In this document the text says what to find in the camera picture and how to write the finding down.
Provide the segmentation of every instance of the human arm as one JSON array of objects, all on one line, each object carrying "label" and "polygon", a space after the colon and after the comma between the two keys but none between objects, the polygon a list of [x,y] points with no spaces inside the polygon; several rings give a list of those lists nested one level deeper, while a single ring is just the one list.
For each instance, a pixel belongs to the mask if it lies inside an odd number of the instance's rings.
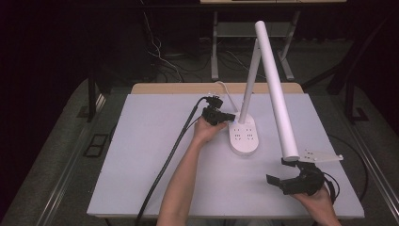
[{"label": "human arm", "polygon": [[323,186],[311,196],[306,193],[292,195],[305,206],[311,217],[320,226],[341,226],[332,207],[328,190]]},{"label": "human arm", "polygon": [[185,225],[194,193],[200,150],[226,125],[225,122],[216,126],[210,125],[203,117],[196,122],[194,136],[174,171],[162,200],[158,226]]}]

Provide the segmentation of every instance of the lamp base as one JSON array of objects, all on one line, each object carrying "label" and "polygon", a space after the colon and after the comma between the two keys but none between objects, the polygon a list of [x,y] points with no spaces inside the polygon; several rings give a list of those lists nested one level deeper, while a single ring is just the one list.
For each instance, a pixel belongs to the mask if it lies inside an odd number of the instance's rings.
[{"label": "lamp base", "polygon": [[230,143],[234,153],[241,156],[253,154],[259,145],[255,120],[247,114],[244,123],[239,123],[240,113],[235,113],[235,121],[229,122]]}]

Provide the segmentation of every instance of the human hand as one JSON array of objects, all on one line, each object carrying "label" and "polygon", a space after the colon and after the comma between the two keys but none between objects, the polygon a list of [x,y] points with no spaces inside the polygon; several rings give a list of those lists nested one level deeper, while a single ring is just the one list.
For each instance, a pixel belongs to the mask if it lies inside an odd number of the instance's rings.
[{"label": "human hand", "polygon": [[203,117],[199,117],[195,124],[193,141],[197,141],[200,145],[210,141],[227,123],[222,122],[217,125],[211,125]]},{"label": "human hand", "polygon": [[292,195],[295,199],[300,201],[302,205],[308,210],[311,217],[317,221],[321,226],[337,226],[341,225],[335,215],[332,207],[331,198],[328,190],[323,186],[313,195],[309,196],[306,193]]}]

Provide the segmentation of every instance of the table surface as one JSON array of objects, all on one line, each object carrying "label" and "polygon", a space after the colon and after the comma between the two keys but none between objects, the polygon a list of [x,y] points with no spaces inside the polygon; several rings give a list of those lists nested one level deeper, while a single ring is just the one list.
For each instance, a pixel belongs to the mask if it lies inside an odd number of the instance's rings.
[{"label": "table surface", "polygon": [[[245,84],[226,84],[236,103]],[[282,84],[299,151],[334,153],[309,95],[298,84]],[[282,166],[279,135],[266,84],[256,84],[248,113],[256,121],[260,145],[249,157],[232,152],[228,130],[221,131],[201,152],[190,216],[198,218],[308,218],[297,201],[266,182],[270,174],[294,178],[299,170]],[[223,112],[233,112],[220,84],[137,84],[128,95],[104,161],[88,214],[99,218],[133,218],[165,163],[197,100],[221,94]],[[156,218],[168,181],[193,135],[183,137],[164,176],[152,194],[144,216]],[[341,187],[335,202],[339,218],[363,218],[364,211],[339,162],[317,166]]]}]

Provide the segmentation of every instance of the white tube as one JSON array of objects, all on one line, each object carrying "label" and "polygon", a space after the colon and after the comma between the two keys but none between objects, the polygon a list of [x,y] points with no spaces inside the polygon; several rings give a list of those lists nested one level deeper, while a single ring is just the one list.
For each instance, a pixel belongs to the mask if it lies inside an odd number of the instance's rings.
[{"label": "white tube", "polygon": [[273,57],[272,48],[270,46],[264,22],[257,22],[255,24],[255,30],[261,48],[262,63],[270,90],[270,98],[279,132],[282,158],[285,161],[296,161],[299,159],[299,154],[296,147],[294,132],[291,126],[290,117],[282,93],[281,83],[279,81],[276,62]]}]

